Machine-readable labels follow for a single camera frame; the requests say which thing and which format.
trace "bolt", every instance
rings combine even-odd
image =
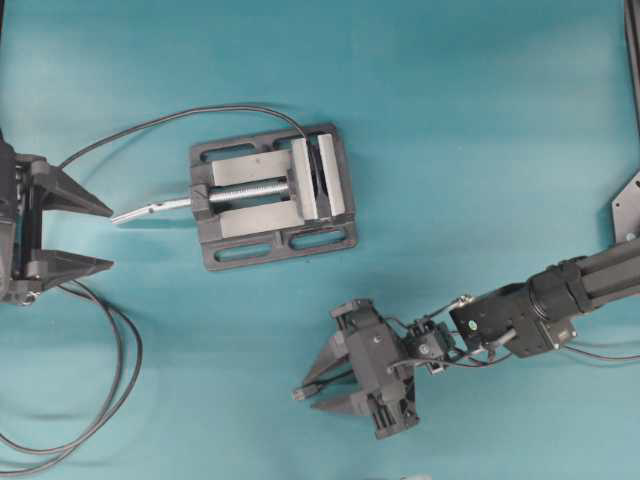
[[[262,183],[252,187],[239,187],[209,194],[211,203],[229,202],[231,200],[243,200],[258,198],[268,195],[289,193],[289,185],[283,182]]]
[[[470,295],[468,293],[465,293],[464,295],[460,295],[460,297],[458,297],[458,307],[463,307],[467,303],[471,303],[472,301],[473,301],[473,295]]]

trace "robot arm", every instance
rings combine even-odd
[[[419,422],[415,408],[414,369],[431,374],[471,359],[466,366],[489,366],[500,346],[524,358],[559,349],[576,336],[572,319],[640,293],[640,239],[608,250],[560,262],[524,283],[510,284],[482,297],[460,297],[449,306],[405,325],[401,337],[370,300],[353,300],[331,312],[338,331],[317,357],[296,400],[314,396],[327,385],[354,376],[359,389],[324,398],[312,408],[371,416],[381,439]],[[436,323],[449,310],[457,332]],[[466,351],[457,348],[458,333]],[[488,352],[489,362],[472,355]],[[328,372],[350,363],[351,370],[331,377]]]
[[[467,348],[500,339],[518,357],[558,349],[576,333],[571,320],[640,293],[640,240],[560,262],[527,282],[502,287],[451,311]]]

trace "teal mat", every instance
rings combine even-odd
[[[420,373],[422,423],[385,441],[369,419],[290,396],[346,300],[411,320],[610,245],[609,201],[640,166],[621,1],[6,8],[0,125],[18,151],[57,164],[160,114],[268,103],[340,128],[360,232],[353,250],[214,274],[188,212],[161,229],[48,215],[48,248],[116,261],[89,284],[131,313],[146,357],[124,409],[42,478],[637,478],[640,366],[554,353]],[[121,212],[186,192],[191,145],[281,126],[189,118],[69,173]],[[640,339],[637,308],[624,300],[576,326],[583,340]],[[108,388],[104,319],[57,292],[0,309],[0,430],[35,446],[70,438]]]

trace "gripper jaw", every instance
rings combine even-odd
[[[18,163],[28,164],[33,185],[45,190],[43,210],[63,210],[67,212],[110,217],[113,210],[63,170],[49,165],[43,157],[18,155]]]
[[[303,400],[327,385],[322,376],[351,364],[359,389],[323,398],[311,408],[331,413],[371,416],[381,439],[418,424],[413,367],[390,365],[406,359],[398,335],[384,322],[370,300],[353,300],[331,312],[338,324],[294,398]]]
[[[113,212],[44,157],[16,154],[0,134],[0,302],[30,305],[57,285],[108,270],[113,262],[42,248],[42,214]]]

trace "blue table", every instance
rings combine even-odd
[[[353,250],[214,274],[188,212],[144,229],[48,215],[48,248],[116,261],[89,284],[146,356],[124,409],[42,478],[637,478],[639,366],[553,353],[421,373],[422,423],[381,442],[290,397],[346,300],[411,320],[611,244],[609,201],[640,157],[626,55],[621,1],[8,1],[0,125],[18,151],[57,164],[160,114],[269,103],[341,129],[360,232]],[[189,118],[69,172],[119,212],[183,194],[191,145],[281,126]],[[581,319],[581,338],[638,350],[637,307]],[[71,438],[108,387],[106,323],[57,292],[0,308],[1,430]]]

